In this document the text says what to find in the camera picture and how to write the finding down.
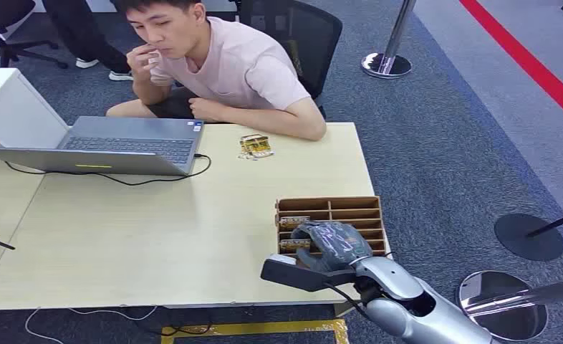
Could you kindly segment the person's left hand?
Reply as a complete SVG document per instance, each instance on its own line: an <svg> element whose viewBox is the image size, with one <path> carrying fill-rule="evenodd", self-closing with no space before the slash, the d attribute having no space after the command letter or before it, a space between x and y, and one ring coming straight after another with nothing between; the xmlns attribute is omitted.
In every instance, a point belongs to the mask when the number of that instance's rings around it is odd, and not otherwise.
<svg viewBox="0 0 563 344"><path fill-rule="evenodd" d="M193 97L188 100L189 108L195 119L204 120L209 123L225 122L225 114L229 107L201 97Z"/></svg>

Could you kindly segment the person's right hand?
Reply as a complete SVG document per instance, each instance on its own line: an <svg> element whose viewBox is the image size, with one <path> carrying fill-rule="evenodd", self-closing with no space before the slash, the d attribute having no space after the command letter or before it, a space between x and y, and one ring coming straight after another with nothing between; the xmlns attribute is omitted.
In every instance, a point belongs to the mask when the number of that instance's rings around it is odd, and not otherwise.
<svg viewBox="0 0 563 344"><path fill-rule="evenodd" d="M150 44L134 48L126 54L126 58L134 81L150 80L150 71L159 63L158 51Z"/></svg>

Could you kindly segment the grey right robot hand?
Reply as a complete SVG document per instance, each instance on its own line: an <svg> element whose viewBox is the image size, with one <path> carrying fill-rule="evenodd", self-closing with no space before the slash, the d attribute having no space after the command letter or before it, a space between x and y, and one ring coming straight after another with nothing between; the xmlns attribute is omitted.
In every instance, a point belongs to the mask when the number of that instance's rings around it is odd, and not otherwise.
<svg viewBox="0 0 563 344"><path fill-rule="evenodd" d="M291 233L292 239L309 239L321 252L321 257L310 254L308 248L298 248L299 260L318 272L349 269L358 259L373 256L373 250L356 228L337 221L300 224Z"/></svg>

